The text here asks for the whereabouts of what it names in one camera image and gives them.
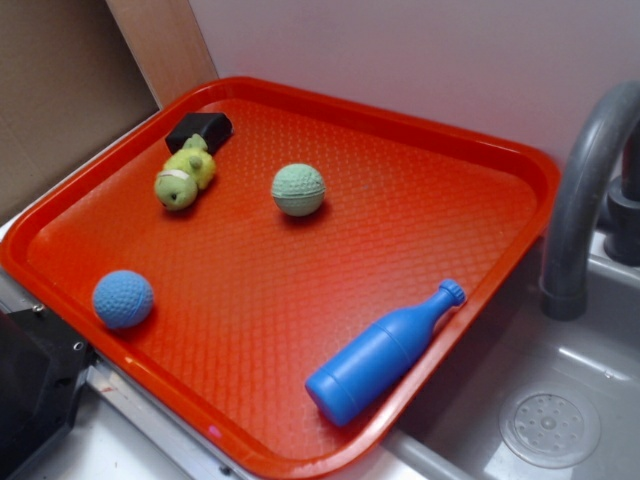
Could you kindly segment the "black robot base box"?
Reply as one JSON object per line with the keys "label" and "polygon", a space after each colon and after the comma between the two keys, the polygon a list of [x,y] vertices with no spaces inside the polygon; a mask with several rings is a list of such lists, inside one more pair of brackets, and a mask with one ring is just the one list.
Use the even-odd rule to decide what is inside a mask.
{"label": "black robot base box", "polygon": [[89,342],[44,305],[1,314],[1,477],[14,479],[74,427]]}

